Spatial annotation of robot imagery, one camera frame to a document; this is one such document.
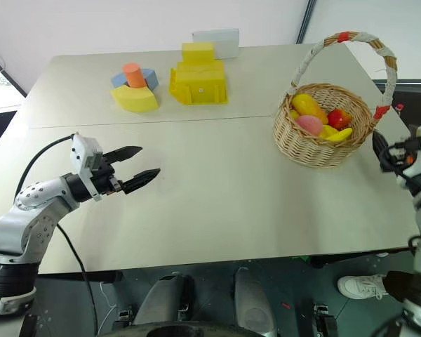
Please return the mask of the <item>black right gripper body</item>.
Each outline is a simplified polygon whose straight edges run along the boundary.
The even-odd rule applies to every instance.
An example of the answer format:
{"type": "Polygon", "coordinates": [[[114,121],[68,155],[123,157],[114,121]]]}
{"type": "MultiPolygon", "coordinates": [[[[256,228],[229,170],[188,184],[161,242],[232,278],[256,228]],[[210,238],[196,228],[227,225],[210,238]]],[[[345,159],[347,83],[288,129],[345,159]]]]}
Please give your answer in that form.
{"type": "Polygon", "coordinates": [[[386,159],[392,169],[404,171],[416,160],[416,147],[413,138],[390,145],[386,151],[386,159]]]}

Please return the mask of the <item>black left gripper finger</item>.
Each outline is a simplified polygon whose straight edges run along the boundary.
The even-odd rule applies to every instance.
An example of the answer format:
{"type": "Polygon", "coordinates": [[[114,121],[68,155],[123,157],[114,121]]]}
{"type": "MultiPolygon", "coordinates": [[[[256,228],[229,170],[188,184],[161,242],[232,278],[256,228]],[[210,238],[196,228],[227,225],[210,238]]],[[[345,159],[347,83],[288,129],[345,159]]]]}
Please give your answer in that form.
{"type": "Polygon", "coordinates": [[[130,180],[122,182],[122,190],[125,194],[130,194],[153,181],[158,174],[161,172],[161,169],[154,168],[150,170],[143,171],[133,176],[130,180]]]}
{"type": "Polygon", "coordinates": [[[142,147],[139,146],[125,146],[119,149],[113,150],[111,152],[103,154],[103,158],[109,163],[113,164],[115,162],[125,161],[135,156],[142,150],[142,147]]]}

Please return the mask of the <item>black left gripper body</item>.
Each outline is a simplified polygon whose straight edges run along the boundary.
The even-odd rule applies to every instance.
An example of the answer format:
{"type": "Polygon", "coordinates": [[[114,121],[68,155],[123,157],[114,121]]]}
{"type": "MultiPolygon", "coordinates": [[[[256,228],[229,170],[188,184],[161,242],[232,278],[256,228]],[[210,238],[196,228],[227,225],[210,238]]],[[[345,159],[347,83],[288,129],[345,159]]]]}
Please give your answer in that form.
{"type": "Polygon", "coordinates": [[[113,163],[121,161],[117,155],[104,155],[96,170],[92,170],[91,182],[99,196],[122,191],[122,182],[115,176],[113,163]]]}

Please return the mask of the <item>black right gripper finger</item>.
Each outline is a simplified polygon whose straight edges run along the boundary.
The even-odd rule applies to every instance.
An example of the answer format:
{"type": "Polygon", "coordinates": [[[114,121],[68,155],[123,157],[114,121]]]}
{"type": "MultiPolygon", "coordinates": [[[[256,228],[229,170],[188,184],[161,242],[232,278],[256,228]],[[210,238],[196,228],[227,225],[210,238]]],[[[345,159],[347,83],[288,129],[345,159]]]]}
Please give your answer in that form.
{"type": "Polygon", "coordinates": [[[390,172],[389,169],[389,144],[385,137],[377,130],[372,134],[373,151],[380,162],[382,172],[390,172]]]}

